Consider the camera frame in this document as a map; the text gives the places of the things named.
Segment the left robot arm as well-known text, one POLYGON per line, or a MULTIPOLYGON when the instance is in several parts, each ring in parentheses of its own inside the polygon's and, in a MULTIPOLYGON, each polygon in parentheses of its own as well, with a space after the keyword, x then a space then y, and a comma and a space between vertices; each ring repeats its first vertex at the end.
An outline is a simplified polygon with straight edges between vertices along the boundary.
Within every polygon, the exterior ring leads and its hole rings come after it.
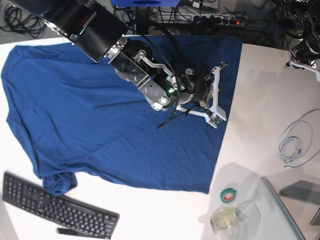
POLYGON ((320 2, 275 0, 273 19, 288 37, 299 41, 290 49, 291 59, 311 66, 320 59, 320 2))

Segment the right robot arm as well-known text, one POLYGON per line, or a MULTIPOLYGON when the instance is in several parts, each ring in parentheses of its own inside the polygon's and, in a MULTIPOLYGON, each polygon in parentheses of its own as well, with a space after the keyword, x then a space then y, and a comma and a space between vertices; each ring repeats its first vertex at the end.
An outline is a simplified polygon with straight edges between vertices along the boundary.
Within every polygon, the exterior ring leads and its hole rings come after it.
POLYGON ((95 62, 108 58, 117 75, 133 83, 156 111, 171 106, 185 112, 194 103, 212 116, 218 110, 217 68, 203 66, 176 74, 168 63, 153 58, 153 49, 141 40, 124 38, 128 25, 94 0, 15 0, 13 4, 40 17, 95 62))

